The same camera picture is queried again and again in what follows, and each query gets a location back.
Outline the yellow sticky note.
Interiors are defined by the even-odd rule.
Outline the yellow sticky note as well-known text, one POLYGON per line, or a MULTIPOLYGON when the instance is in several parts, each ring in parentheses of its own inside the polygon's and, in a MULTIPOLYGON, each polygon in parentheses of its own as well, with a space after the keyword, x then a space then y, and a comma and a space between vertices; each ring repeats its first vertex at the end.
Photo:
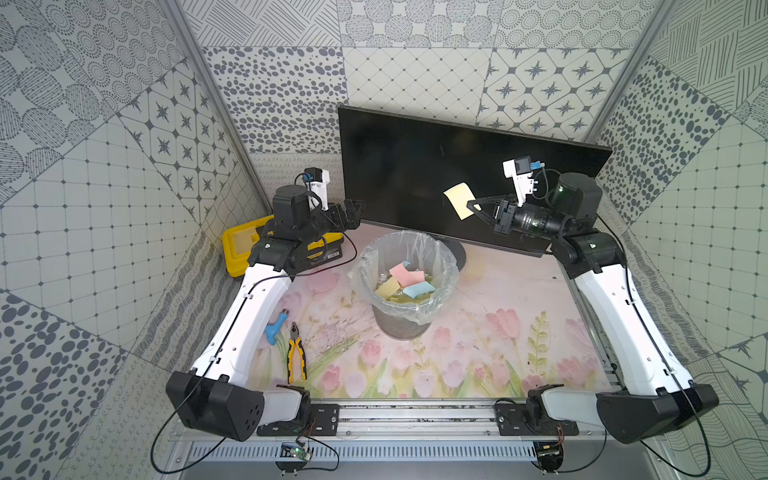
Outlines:
POLYGON ((473 215, 473 211, 468 208, 467 205, 469 202, 475 201, 476 197, 465 182, 449 188, 444 191, 443 194, 450 202, 460 220, 465 220, 473 215))

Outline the pink sticky note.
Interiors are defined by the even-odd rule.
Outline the pink sticky note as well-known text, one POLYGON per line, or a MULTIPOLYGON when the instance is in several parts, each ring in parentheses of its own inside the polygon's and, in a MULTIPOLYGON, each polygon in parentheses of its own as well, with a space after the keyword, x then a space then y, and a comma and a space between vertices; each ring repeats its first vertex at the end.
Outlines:
POLYGON ((410 271, 407 270, 407 279, 402 283, 404 288, 412 285, 420 284, 425 281, 425 272, 421 270, 410 271))
POLYGON ((407 279, 407 266, 404 263, 400 263, 389 270, 390 275, 396 279, 401 288, 404 288, 402 283, 407 279))

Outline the light blue sticky note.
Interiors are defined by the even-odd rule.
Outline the light blue sticky note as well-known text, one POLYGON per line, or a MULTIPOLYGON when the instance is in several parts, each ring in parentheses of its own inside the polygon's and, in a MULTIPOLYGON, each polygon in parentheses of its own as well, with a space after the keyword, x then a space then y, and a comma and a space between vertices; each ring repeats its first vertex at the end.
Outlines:
POLYGON ((403 293, 412 299, 416 299, 423 295, 428 295, 434 292, 436 288, 429 282, 409 286, 403 289, 403 293))

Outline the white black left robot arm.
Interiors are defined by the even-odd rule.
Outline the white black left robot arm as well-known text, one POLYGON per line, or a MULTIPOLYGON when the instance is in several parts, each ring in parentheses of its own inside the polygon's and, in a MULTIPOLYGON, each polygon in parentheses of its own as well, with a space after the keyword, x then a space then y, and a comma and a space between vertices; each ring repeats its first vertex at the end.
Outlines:
POLYGON ((365 203, 324 204, 319 193, 287 185, 277 190, 273 206, 272 218, 257 229, 259 239, 219 329, 193 366, 174 372, 166 384, 174 415, 187 428, 245 441, 264 425, 304 427, 309 420, 310 397, 304 389, 247 388, 252 359, 293 281, 342 265, 340 249, 325 236, 358 228, 365 203))

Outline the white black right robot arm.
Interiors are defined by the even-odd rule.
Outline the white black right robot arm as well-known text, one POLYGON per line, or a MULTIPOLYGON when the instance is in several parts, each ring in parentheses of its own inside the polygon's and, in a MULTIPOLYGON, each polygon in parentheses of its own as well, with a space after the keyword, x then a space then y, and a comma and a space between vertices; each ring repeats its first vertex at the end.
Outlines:
POLYGON ((466 206, 498 234, 530 234, 550 243, 618 360, 622 390, 535 388, 526 401, 528 421, 591 424, 630 444, 699 422, 719 398, 712 386, 693 379, 663 338, 637 292, 620 242, 595 228, 601 199, 593 178, 565 173, 546 206, 512 195, 470 200, 466 206))

